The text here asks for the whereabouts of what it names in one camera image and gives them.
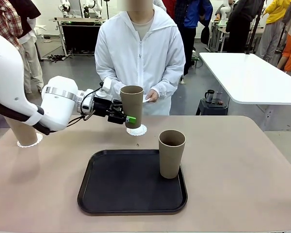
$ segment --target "yellow hoodie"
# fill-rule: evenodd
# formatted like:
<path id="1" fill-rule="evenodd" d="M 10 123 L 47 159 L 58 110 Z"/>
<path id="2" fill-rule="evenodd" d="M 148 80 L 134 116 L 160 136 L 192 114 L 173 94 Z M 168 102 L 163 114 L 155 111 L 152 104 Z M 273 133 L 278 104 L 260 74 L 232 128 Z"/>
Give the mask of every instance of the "yellow hoodie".
<path id="1" fill-rule="evenodd" d="M 273 0 L 273 2 L 265 9 L 265 12 L 269 13 L 266 24 L 274 23 L 283 18 L 290 3 L 291 0 Z"/>

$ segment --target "neck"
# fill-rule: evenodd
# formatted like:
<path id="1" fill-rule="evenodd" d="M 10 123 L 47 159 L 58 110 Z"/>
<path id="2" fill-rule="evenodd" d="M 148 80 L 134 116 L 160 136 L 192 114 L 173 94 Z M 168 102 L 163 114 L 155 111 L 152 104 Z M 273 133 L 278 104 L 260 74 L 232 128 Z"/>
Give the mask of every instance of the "neck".
<path id="1" fill-rule="evenodd" d="M 150 9 L 148 11 L 127 11 L 131 21 L 137 24 L 148 23 L 154 16 L 154 10 Z"/>

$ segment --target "cup rim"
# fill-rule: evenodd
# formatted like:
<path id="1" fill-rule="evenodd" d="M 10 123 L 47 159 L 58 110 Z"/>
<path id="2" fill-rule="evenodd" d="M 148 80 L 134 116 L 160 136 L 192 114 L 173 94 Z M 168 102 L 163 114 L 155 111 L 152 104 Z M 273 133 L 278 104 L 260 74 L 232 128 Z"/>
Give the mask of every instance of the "cup rim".
<path id="1" fill-rule="evenodd" d="M 166 131 L 176 131 L 176 132 L 182 134 L 182 135 L 184 136 L 184 142 L 181 143 L 180 145 L 177 145 L 177 146 L 170 146 L 170 145 L 167 145 L 166 143 L 163 143 L 163 142 L 161 141 L 161 134 L 162 134 L 163 132 L 166 132 Z M 184 135 L 184 133 L 180 132 L 179 130 L 164 130 L 164 131 L 162 131 L 162 132 L 160 133 L 160 135 L 159 135 L 159 142 L 161 142 L 162 144 L 164 144 L 165 146 L 168 146 L 168 147 L 180 147 L 180 146 L 182 146 L 182 145 L 185 144 L 185 142 L 186 142 L 186 136 Z"/>
<path id="2" fill-rule="evenodd" d="M 142 91 L 137 92 L 137 93 L 127 93 L 127 92 L 122 91 L 122 89 L 123 89 L 124 87 L 128 87 L 128 86 L 140 87 L 140 88 L 142 89 Z M 125 94 L 125 95 L 138 95 L 138 94 L 144 92 L 144 89 L 143 89 L 141 86 L 136 86 L 136 85 L 128 85 L 128 86 L 123 86 L 123 87 L 121 88 L 120 92 L 123 93 L 123 94 Z"/>

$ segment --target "red shirt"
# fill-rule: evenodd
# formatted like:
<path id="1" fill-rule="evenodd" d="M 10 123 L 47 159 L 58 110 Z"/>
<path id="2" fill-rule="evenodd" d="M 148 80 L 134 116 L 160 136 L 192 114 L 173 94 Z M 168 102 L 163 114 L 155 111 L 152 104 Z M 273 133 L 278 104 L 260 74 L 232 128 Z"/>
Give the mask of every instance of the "red shirt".
<path id="1" fill-rule="evenodd" d="M 21 20 L 16 10 L 8 0 L 0 0 L 0 35 L 19 49 L 21 45 L 17 37 L 22 33 Z"/>
<path id="2" fill-rule="evenodd" d="M 174 19 L 175 16 L 175 5 L 177 0 L 162 0 L 169 16 Z"/>

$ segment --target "paper cup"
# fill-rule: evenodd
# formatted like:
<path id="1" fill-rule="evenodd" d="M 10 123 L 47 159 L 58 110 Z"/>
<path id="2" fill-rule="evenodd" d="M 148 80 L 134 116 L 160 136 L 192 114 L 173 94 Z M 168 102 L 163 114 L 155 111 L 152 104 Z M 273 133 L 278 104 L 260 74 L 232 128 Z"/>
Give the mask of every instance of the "paper cup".
<path id="1" fill-rule="evenodd" d="M 23 147 L 31 146 L 38 141 L 35 129 L 32 126 L 21 123 L 20 121 L 4 117 L 11 127 L 19 144 Z"/>
<path id="2" fill-rule="evenodd" d="M 124 114 L 136 118 L 136 123 L 125 123 L 129 129 L 137 129 L 141 126 L 142 105 L 144 90 L 140 86 L 124 86 L 121 89 L 121 99 Z"/>
<path id="3" fill-rule="evenodd" d="M 166 130 L 159 136 L 160 172 L 167 179 L 178 175 L 185 146 L 185 135 L 177 130 Z"/>

